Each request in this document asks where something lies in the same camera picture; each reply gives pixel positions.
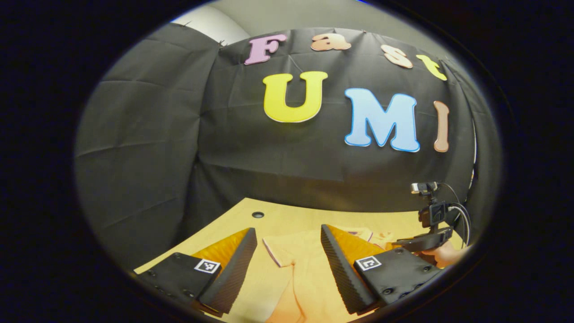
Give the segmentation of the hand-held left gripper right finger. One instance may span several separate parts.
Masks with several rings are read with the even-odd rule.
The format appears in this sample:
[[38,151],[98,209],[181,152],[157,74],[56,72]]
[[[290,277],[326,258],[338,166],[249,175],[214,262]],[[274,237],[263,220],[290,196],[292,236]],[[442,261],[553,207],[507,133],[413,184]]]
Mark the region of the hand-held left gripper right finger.
[[321,226],[320,239],[350,314],[389,306],[422,288],[441,271],[407,249],[384,251],[332,225]]

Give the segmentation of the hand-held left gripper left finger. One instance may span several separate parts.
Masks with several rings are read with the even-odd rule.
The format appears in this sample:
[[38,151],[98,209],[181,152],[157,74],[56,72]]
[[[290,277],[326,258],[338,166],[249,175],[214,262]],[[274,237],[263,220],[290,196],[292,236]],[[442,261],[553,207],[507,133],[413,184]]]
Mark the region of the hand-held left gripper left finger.
[[230,313],[258,245],[256,229],[205,228],[134,270],[151,292],[179,307],[222,317]]

